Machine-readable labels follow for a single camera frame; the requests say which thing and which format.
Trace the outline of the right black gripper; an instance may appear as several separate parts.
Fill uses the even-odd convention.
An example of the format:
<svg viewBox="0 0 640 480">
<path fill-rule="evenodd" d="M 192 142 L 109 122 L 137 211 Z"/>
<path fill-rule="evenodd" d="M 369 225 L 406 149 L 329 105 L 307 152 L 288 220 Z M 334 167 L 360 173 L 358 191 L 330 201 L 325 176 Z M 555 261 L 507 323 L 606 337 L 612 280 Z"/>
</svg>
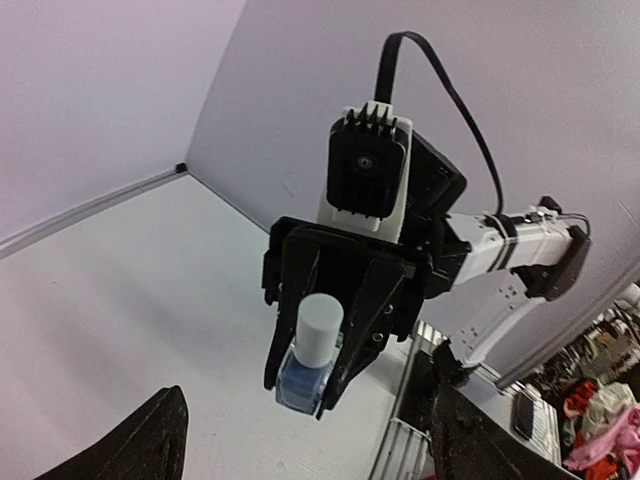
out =
<svg viewBox="0 0 640 480">
<path fill-rule="evenodd" d="M 430 275 L 428 258 L 403 246 L 282 217 L 271 227 L 264 255 L 262 288 L 265 302 L 278 304 L 275 330 L 263 384 L 272 390 L 293 340 L 298 307 L 308 294 L 335 297 L 344 308 L 342 346 L 315 414 L 332 410 L 349 382 L 367 366 L 368 351 L 376 355 L 375 333 L 386 341 L 404 339 L 423 300 Z"/>
</svg>

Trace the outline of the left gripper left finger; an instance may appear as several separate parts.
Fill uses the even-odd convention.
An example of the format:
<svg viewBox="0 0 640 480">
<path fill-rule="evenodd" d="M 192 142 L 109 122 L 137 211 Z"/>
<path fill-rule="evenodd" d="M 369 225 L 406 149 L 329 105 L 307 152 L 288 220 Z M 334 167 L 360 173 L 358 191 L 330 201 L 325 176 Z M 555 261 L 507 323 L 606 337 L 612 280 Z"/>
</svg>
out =
<svg viewBox="0 0 640 480">
<path fill-rule="evenodd" d="M 163 387 L 99 441 L 39 478 L 180 479 L 188 425 L 182 389 Z"/>
</svg>

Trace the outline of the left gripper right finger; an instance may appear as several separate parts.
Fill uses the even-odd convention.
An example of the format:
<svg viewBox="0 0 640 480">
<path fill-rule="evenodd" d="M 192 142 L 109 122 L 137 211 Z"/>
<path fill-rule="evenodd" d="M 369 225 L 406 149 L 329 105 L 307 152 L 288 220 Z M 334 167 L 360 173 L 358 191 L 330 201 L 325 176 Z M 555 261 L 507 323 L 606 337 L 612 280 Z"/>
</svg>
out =
<svg viewBox="0 0 640 480">
<path fill-rule="evenodd" d="M 567 470 L 516 440 L 461 393 L 463 373 L 448 343 L 433 351 L 438 379 L 431 413 L 435 476 L 449 480 L 573 479 Z"/>
</svg>

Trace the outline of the white nail polish cap brush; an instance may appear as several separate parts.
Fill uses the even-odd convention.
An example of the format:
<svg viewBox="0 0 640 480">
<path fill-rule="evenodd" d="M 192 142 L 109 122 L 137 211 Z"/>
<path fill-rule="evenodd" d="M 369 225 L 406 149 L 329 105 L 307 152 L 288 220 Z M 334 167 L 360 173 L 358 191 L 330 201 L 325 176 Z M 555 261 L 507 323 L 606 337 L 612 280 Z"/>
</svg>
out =
<svg viewBox="0 0 640 480">
<path fill-rule="evenodd" d="M 314 293 L 304 297 L 298 306 L 294 355 L 306 368 L 319 369 L 329 364 L 342 321 L 344 310 L 331 295 Z"/>
</svg>

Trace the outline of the blue nail polish bottle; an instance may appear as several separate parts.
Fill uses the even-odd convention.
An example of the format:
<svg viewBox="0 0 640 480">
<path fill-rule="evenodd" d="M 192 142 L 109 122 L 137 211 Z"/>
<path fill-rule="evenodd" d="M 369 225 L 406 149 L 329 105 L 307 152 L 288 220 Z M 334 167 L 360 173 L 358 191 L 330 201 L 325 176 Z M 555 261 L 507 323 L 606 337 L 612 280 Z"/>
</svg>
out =
<svg viewBox="0 0 640 480">
<path fill-rule="evenodd" d="M 343 334 L 339 333 L 329 363 L 319 368 L 310 368 L 298 361 L 295 355 L 295 343 L 292 342 L 276 378 L 276 402 L 290 410 L 314 416 L 321 404 L 342 344 Z"/>
</svg>

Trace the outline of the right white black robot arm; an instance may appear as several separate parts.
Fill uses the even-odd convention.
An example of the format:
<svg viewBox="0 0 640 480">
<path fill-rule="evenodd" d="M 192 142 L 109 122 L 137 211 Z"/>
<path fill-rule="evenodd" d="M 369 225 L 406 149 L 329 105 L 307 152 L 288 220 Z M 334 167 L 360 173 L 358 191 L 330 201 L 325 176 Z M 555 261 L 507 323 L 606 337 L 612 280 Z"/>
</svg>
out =
<svg viewBox="0 0 640 480">
<path fill-rule="evenodd" d="M 523 290 L 485 326 L 466 324 L 436 352 L 439 380 L 465 381 L 531 309 L 575 283 L 589 246 L 549 197 L 516 215 L 454 214 L 466 180 L 418 134 L 396 127 L 335 129 L 324 212 L 271 227 L 262 287 L 278 308 L 264 386 L 313 416 L 405 340 L 427 300 L 506 270 Z"/>
</svg>

